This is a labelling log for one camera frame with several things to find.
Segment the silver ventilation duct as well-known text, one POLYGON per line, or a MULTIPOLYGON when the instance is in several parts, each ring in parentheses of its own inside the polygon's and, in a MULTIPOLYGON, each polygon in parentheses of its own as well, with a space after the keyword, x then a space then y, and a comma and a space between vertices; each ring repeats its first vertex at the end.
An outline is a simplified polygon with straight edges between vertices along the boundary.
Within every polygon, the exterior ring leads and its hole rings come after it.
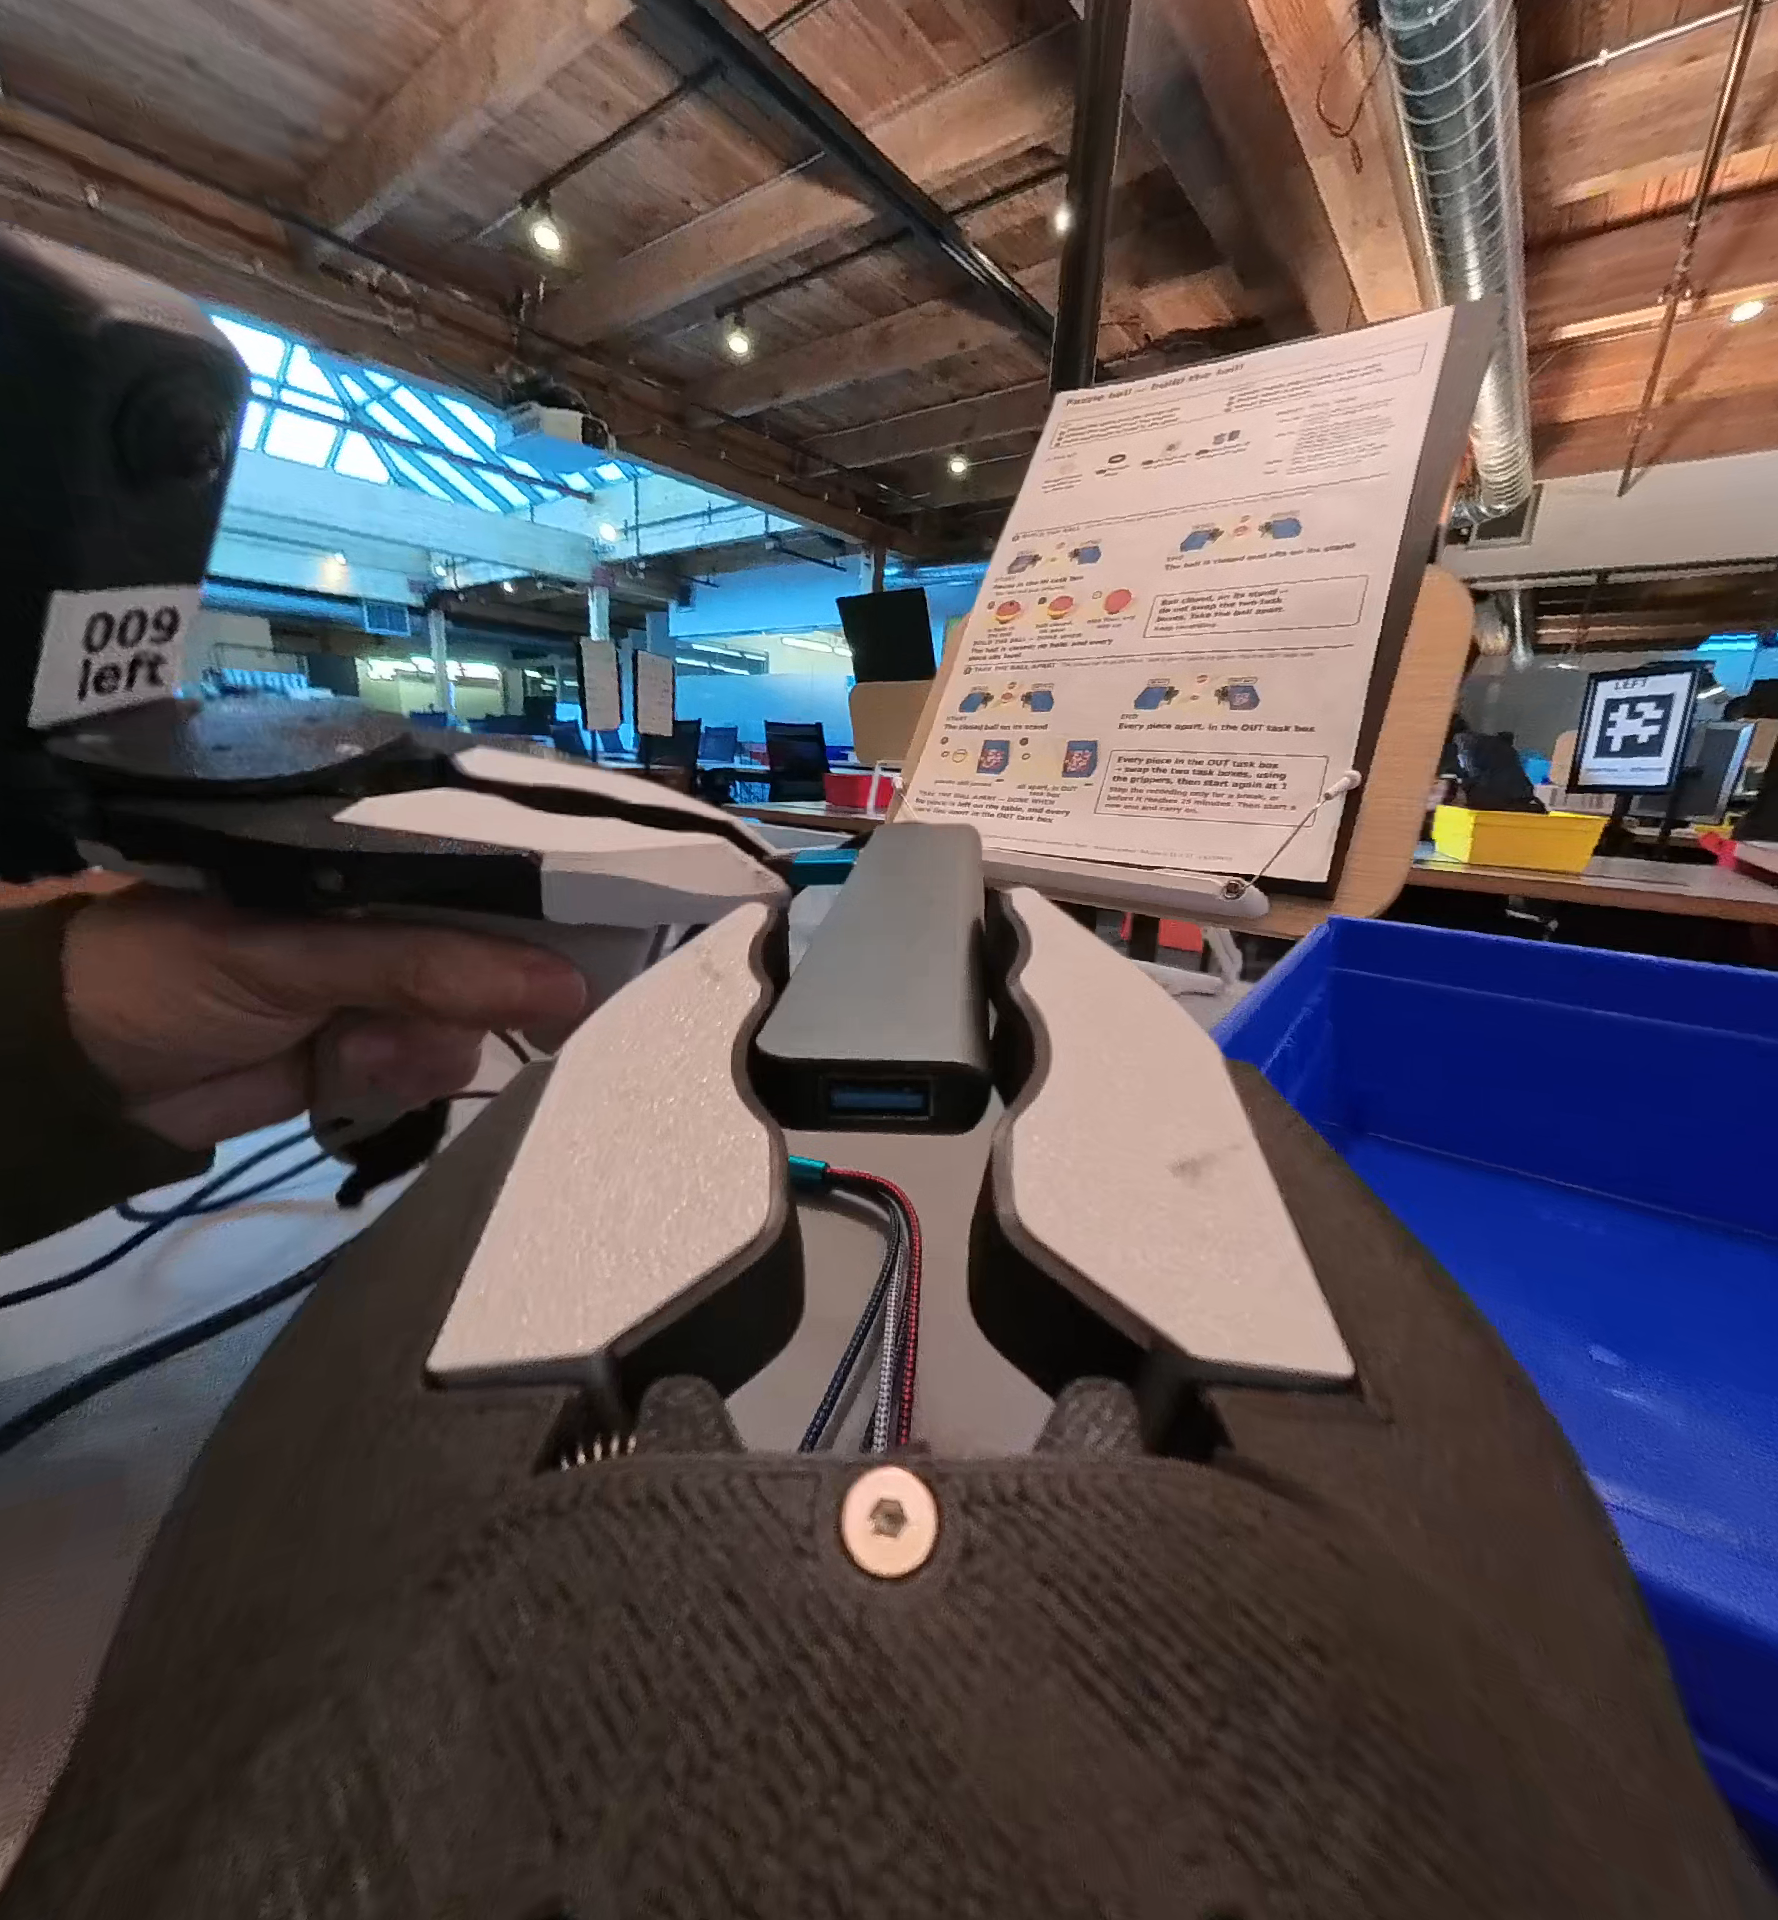
POLYGON ((1498 306, 1498 348, 1469 429, 1475 522, 1533 499, 1515 5, 1381 5, 1381 47, 1431 269, 1447 301, 1498 306))

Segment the black pole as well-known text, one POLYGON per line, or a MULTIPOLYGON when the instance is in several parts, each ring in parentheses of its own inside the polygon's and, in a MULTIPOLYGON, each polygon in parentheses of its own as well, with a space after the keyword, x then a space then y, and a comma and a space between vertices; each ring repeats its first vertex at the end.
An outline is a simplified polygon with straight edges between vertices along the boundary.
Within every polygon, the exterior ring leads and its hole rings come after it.
POLYGON ((1085 5, 1064 198, 1070 210, 1070 233, 1064 240, 1056 322, 1047 348, 1053 398, 1086 391, 1099 375, 1128 34, 1132 5, 1085 5))

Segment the wooden background desk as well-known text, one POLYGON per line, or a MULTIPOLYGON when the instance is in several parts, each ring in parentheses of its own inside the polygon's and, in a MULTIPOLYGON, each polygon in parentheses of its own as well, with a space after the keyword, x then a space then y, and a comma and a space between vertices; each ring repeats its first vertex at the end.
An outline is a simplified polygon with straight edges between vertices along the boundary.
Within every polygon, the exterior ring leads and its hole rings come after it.
POLYGON ((1592 857, 1577 874, 1416 857, 1406 869, 1406 883, 1673 919, 1778 925, 1778 883, 1725 867, 1656 864, 1638 857, 1592 857))

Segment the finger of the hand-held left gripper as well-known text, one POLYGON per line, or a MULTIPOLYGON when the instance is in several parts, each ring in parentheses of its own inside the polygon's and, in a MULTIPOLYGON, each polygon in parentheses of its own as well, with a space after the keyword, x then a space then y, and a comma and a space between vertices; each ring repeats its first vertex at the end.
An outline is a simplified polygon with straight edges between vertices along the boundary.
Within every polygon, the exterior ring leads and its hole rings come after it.
POLYGON ((659 833, 712 833, 780 867, 780 845, 772 845, 759 824, 693 793, 650 779, 642 767, 616 773, 597 762, 518 753, 511 747, 476 745, 454 750, 454 781, 542 815, 585 815, 659 833))
POLYGON ((670 816, 547 811, 535 793, 415 791, 353 801, 332 820, 399 842, 531 853, 541 919, 565 925, 697 925, 739 907, 790 903, 769 842, 745 820, 707 805, 679 805, 670 816))

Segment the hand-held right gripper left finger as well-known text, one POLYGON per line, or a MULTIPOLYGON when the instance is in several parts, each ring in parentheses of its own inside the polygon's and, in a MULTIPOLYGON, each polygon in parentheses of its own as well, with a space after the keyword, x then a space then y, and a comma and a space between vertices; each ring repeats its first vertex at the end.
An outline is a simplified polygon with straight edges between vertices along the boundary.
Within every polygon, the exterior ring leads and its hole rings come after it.
POLYGON ((732 1397, 793 1339, 790 1150, 752 1079, 784 907, 739 907, 560 1050, 426 1359, 438 1386, 732 1397))

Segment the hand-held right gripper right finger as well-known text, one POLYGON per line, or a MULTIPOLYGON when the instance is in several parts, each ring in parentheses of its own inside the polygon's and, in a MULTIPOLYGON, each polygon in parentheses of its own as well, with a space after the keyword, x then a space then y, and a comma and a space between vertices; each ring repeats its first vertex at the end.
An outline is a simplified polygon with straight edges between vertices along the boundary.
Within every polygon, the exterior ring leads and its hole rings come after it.
POLYGON ((989 1163, 1004 1239, 1184 1378, 1350 1386, 1354 1356, 1222 1047, 1046 894, 995 907, 1015 936, 1001 1015, 1021 1047, 989 1163))

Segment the white sheet ledge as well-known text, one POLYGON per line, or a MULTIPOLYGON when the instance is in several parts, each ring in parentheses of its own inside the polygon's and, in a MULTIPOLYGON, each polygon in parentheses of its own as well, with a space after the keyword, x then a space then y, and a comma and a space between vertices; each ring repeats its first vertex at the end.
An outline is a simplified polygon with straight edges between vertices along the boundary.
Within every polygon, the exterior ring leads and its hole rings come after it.
POLYGON ((981 853, 981 874, 995 887, 1035 887, 1046 897, 1155 919, 1260 923, 1270 917, 1270 897, 1250 877, 995 850, 981 853))

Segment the black white marker sign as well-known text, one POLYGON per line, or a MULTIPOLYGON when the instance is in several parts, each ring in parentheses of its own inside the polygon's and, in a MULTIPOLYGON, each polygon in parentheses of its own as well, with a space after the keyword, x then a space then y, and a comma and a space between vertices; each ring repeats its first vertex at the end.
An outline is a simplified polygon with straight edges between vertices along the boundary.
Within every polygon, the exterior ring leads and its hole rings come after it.
POLYGON ((1590 674, 1564 791, 1617 801, 1668 793, 1707 683, 1700 660, 1590 674))

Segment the grey usb hub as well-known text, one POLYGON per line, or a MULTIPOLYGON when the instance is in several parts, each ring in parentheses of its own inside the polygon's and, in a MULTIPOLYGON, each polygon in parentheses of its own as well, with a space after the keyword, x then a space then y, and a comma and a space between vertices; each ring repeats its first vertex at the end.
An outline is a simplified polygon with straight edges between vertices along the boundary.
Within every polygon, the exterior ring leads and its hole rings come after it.
POLYGON ((752 1052, 784 1129, 968 1132, 994 1102, 981 842, 887 824, 857 853, 752 1052))

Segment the yellow plastic bin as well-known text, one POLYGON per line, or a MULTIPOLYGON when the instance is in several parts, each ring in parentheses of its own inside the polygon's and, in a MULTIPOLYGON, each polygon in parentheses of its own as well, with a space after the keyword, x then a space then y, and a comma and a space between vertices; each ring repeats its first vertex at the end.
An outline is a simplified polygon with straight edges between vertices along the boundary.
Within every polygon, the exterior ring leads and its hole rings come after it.
POLYGON ((1431 857, 1458 867, 1577 877, 1596 859, 1607 815, 1592 811, 1493 811, 1437 805, 1431 857))

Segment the ceiling projector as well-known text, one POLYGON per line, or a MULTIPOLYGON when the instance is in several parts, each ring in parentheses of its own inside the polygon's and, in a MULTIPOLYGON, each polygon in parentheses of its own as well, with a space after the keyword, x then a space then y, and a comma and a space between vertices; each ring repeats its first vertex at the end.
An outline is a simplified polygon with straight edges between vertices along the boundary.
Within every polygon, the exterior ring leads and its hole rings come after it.
POLYGON ((549 470, 592 470, 616 454, 604 419, 541 399, 500 409, 496 447, 510 461, 549 470))

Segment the blue plastic bin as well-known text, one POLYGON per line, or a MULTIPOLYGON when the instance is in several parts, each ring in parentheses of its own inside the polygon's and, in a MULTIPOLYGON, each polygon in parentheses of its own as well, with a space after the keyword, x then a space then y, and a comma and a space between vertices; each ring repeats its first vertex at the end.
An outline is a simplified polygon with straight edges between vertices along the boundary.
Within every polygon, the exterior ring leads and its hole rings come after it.
POLYGON ((1527 1364, 1778 1851, 1778 973, 1334 919, 1213 1038, 1527 1364))

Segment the person's left hand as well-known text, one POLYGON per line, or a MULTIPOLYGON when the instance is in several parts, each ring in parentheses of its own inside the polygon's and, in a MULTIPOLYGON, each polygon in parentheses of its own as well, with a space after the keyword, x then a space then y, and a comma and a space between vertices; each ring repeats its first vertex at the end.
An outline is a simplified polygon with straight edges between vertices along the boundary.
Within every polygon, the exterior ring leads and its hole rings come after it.
POLYGON ((559 1042, 588 1011, 582 973, 547 949, 149 887, 71 919, 60 983, 122 1117, 180 1146, 302 1113, 402 1117, 468 1093, 492 1036, 559 1042))

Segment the black monitor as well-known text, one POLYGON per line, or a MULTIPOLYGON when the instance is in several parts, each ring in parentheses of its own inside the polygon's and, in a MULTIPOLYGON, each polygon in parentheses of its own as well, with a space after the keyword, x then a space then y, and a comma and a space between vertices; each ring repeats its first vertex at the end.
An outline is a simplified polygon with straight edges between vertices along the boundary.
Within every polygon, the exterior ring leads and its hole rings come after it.
POLYGON ((853 657, 853 683, 926 683, 936 674, 922 585, 837 595, 835 611, 853 657))

